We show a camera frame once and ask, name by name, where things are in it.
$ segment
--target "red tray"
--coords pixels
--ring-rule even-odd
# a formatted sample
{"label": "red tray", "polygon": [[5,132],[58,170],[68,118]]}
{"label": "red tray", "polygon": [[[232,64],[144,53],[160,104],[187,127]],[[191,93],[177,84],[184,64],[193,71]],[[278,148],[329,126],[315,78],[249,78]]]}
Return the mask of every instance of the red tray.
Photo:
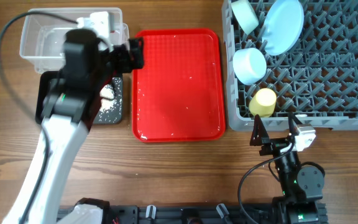
{"label": "red tray", "polygon": [[144,142],[204,141],[225,129],[219,39],[209,29],[144,30],[132,131]]}

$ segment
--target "light blue plate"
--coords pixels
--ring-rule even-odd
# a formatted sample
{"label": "light blue plate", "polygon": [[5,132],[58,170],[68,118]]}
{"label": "light blue plate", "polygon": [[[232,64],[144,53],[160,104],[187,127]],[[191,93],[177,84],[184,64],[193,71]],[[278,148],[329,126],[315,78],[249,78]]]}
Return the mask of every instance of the light blue plate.
{"label": "light blue plate", "polygon": [[280,55],[289,51],[301,35],[305,14],[298,0],[277,0],[267,13],[262,41],[265,51]]}

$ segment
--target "wooden table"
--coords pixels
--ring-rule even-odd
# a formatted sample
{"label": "wooden table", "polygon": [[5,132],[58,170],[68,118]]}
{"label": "wooden table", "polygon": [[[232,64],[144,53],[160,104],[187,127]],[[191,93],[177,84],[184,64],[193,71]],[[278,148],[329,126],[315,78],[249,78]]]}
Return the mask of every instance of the wooden table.
{"label": "wooden table", "polygon": [[[226,53],[221,20],[222,0],[96,1],[0,0],[1,27],[15,15],[35,7],[119,7],[131,37],[143,29],[208,27],[221,40],[226,79]],[[35,109],[39,76],[20,58],[23,20],[9,30],[3,44],[4,66],[13,87]],[[143,144],[131,132],[131,76],[125,76],[124,120],[116,126],[94,126],[78,153],[62,198],[62,206],[82,197],[113,205],[188,205],[224,202],[235,205],[237,185],[249,168],[265,160],[249,146],[250,133],[227,130],[218,141]],[[271,137],[286,136],[271,133]],[[358,132],[319,129],[302,161],[321,164],[327,172],[323,202],[330,223],[358,223]],[[39,130],[11,101],[0,82],[0,222],[12,206],[36,148]],[[247,202],[270,202],[281,188],[267,167],[246,182]]]}

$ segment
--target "gray crate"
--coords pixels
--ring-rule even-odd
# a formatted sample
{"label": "gray crate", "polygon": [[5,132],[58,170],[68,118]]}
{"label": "gray crate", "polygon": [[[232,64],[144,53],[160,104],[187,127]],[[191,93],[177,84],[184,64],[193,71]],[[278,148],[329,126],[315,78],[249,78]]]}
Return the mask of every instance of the gray crate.
{"label": "gray crate", "polygon": [[[358,0],[301,1],[305,24],[295,46],[287,53],[270,56],[261,33],[274,1],[249,0],[259,26],[249,35],[239,27],[231,0],[222,7],[227,53],[227,113],[236,131],[251,131],[253,116],[247,105],[261,88],[278,96],[275,112],[263,118],[268,131],[288,129],[287,112],[303,114],[304,123],[336,130],[358,130]],[[237,80],[232,59],[239,49],[256,47],[267,61],[266,76],[255,85]]]}

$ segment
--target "cup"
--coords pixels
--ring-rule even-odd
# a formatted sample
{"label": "cup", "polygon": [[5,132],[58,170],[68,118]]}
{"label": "cup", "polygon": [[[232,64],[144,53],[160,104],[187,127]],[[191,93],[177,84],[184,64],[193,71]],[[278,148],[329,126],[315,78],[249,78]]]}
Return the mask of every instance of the cup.
{"label": "cup", "polygon": [[232,2],[231,8],[241,29],[250,34],[259,25],[258,18],[248,0]]}
{"label": "cup", "polygon": [[233,68],[237,78],[244,85],[252,85],[266,74],[266,59],[255,48],[241,49],[233,56]]}
{"label": "cup", "polygon": [[277,95],[273,90],[269,88],[260,89],[249,102],[249,111],[254,116],[259,114],[261,118],[268,118],[274,112],[276,101]]}

